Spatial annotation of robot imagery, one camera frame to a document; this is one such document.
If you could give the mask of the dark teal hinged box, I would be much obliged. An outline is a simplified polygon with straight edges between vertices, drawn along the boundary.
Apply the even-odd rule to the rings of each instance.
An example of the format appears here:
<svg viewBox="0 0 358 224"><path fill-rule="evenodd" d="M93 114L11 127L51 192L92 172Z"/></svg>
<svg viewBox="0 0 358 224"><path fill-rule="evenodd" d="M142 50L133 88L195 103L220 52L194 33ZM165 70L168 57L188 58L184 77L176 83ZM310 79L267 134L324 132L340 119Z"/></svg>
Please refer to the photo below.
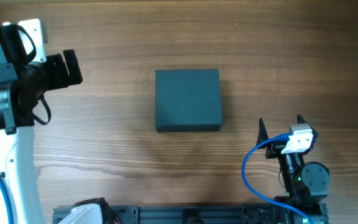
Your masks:
<svg viewBox="0 0 358 224"><path fill-rule="evenodd" d="M222 125L218 69L155 71L157 132L219 131Z"/></svg>

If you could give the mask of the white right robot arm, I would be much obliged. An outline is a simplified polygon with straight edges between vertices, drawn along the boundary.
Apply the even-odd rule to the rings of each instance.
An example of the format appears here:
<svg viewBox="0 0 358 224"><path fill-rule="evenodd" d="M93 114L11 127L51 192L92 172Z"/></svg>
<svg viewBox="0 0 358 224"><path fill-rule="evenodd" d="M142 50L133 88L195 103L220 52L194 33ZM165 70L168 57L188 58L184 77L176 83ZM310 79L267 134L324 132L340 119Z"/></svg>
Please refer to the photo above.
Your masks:
<svg viewBox="0 0 358 224"><path fill-rule="evenodd" d="M266 159L278 160L287 193L274 200L305 214L286 209L287 223L328 223L328 211L322 200L328 196L329 169L319 162L304 161L304 156L313 149L318 132L302 115L296 118L297 123L290 127L288 139L273 140L263 147Z"/></svg>

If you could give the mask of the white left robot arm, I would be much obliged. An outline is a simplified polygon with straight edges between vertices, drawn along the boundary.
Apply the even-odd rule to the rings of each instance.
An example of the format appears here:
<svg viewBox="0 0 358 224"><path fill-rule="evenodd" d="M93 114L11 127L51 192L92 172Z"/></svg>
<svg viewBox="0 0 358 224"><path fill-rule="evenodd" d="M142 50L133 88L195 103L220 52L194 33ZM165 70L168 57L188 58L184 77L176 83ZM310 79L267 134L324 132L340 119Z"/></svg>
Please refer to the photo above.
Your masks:
<svg viewBox="0 0 358 224"><path fill-rule="evenodd" d="M33 112L50 90L83 81L76 54L46 55L41 22L0 27L0 223L43 223L34 170Z"/></svg>

